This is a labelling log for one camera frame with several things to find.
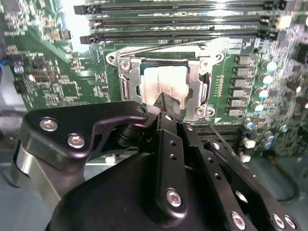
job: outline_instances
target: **silver screw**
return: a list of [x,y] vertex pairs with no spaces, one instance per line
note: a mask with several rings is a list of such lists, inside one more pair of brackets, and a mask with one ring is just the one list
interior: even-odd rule
[[144,109],[142,109],[141,107],[137,107],[136,110],[137,112],[144,113]]
[[243,218],[236,212],[231,212],[231,218],[233,223],[240,229],[244,230],[246,228],[245,221]]
[[120,66],[121,66],[123,71],[128,71],[130,69],[130,62],[123,60],[120,63]]
[[181,196],[172,189],[167,191],[167,200],[174,207],[179,207],[182,204]]
[[56,131],[58,124],[52,119],[43,119],[40,121],[39,126],[45,131]]
[[286,133],[286,132],[289,130],[289,128],[288,128],[287,125],[283,125],[283,126],[280,127],[279,130],[280,130],[280,132],[282,132],[282,133]]
[[16,66],[14,66],[14,72],[16,73],[16,74],[19,74],[19,75],[21,75],[21,74],[23,74],[24,73],[24,68],[23,68],[23,66],[21,66],[21,65],[16,65]]
[[207,66],[206,60],[205,59],[201,60],[201,62],[200,62],[200,69],[201,70],[205,70],[206,66]]
[[214,147],[219,150],[220,149],[220,146],[217,144],[217,143],[213,143]]
[[284,216],[284,219],[294,230],[296,229],[296,225],[288,216]]
[[189,124],[186,124],[186,127],[187,127],[187,129],[188,129],[189,131],[192,131],[192,130],[193,130],[192,126],[190,126]]
[[276,215],[276,214],[273,214],[273,218],[274,218],[275,222],[277,223],[277,225],[280,228],[284,229],[284,227],[285,227],[284,226],[284,222],[280,219],[280,217],[278,215]]
[[85,140],[79,135],[70,135],[67,138],[67,143],[73,148],[82,148],[85,145]]
[[197,113],[198,116],[203,116],[204,114],[204,108],[203,107],[197,107],[195,112]]
[[168,114],[166,114],[165,117],[167,118],[167,120],[170,120],[170,121],[173,120],[173,118]]

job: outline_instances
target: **bolt head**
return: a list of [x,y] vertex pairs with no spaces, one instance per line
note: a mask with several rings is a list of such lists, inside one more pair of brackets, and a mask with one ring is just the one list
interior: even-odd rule
[[124,70],[124,71],[128,71],[129,69],[130,69],[130,62],[128,62],[128,61],[122,61],[121,63],[120,63],[120,66],[121,66],[121,68]]
[[179,207],[182,204],[181,196],[174,190],[167,191],[167,200],[174,207]]
[[39,126],[45,131],[56,131],[58,124],[52,119],[43,119],[40,121]]
[[231,218],[233,223],[240,229],[240,230],[245,230],[246,229],[246,224],[244,219],[236,212],[231,213]]
[[219,146],[217,143],[213,143],[213,145],[214,145],[214,148],[215,148],[215,149],[217,149],[217,150],[220,149],[220,146]]
[[85,145],[85,140],[79,135],[70,135],[67,138],[67,143],[73,148],[82,148]]
[[276,214],[273,214],[273,218],[274,218],[276,224],[277,224],[280,228],[284,229],[285,225],[284,225],[284,222],[281,220],[281,218],[280,218],[278,215],[276,215]]
[[284,216],[285,221],[295,230],[296,229],[296,225],[294,224],[294,222],[291,220],[291,218],[289,218],[288,216]]

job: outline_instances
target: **mounting hole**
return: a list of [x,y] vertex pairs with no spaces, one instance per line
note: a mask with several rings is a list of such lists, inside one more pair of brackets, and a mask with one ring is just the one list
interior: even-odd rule
[[176,161],[176,160],[177,160],[177,157],[176,157],[174,154],[170,154],[170,156],[169,156],[169,157],[170,157],[170,159],[171,159],[171,160],[174,160],[174,161]]
[[167,118],[167,120],[170,120],[170,121],[173,120],[173,118],[170,115],[168,115],[168,114],[166,114],[165,117]]
[[114,61],[115,61],[115,58],[114,58],[112,55],[110,55],[110,56],[108,57],[108,59],[109,59],[110,62],[114,62]]
[[212,160],[211,158],[208,158],[207,160],[208,160],[211,164],[214,163],[214,160]]
[[145,113],[145,109],[142,107],[136,107],[137,112]]
[[170,141],[170,144],[171,144],[172,146],[177,146],[177,144],[176,144],[174,141]]
[[216,179],[221,180],[221,176],[218,173],[215,173],[215,177]]
[[222,58],[222,55],[221,55],[221,54],[217,54],[217,55],[215,56],[215,59],[216,59],[216,60],[221,60],[221,58]]

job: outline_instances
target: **capacitor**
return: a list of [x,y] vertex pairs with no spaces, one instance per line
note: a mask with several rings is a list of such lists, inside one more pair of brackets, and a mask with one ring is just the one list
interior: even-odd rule
[[244,124],[247,128],[253,128],[255,126],[255,124],[250,120],[250,118],[247,118],[245,121],[244,121]]
[[274,78],[268,74],[261,74],[259,76],[259,81],[263,83],[264,85],[271,84],[273,82]]
[[255,94],[257,97],[259,97],[260,99],[265,99],[267,96],[268,96],[268,91],[263,89],[263,88],[258,88],[256,91],[255,91]]
[[251,108],[252,108],[255,112],[260,113],[260,112],[263,111],[264,106],[263,106],[260,102],[257,101],[257,102],[253,102],[253,103],[251,104]]
[[275,136],[273,135],[273,133],[272,133],[271,131],[265,132],[264,137],[265,137],[265,140],[266,140],[267,142],[271,142],[271,143],[272,143],[273,140],[275,139]]
[[272,72],[277,69],[277,64],[274,61],[271,60],[265,60],[262,63],[262,68],[266,70],[267,72]]
[[265,150],[269,150],[271,147],[271,142],[268,142],[267,140],[263,140],[262,144]]
[[296,102],[304,109],[308,109],[308,99],[304,97],[297,97]]
[[295,91],[296,93],[300,93],[300,91],[302,90],[301,86],[292,82],[287,83],[287,88],[292,91]]

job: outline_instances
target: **black metal arm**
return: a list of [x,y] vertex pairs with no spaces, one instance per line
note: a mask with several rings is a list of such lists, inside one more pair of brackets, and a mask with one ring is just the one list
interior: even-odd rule
[[[139,152],[84,181],[89,159],[129,146]],[[164,93],[147,110],[119,102],[32,111],[14,164],[15,181],[54,210],[49,231],[301,230],[222,144],[203,144]]]

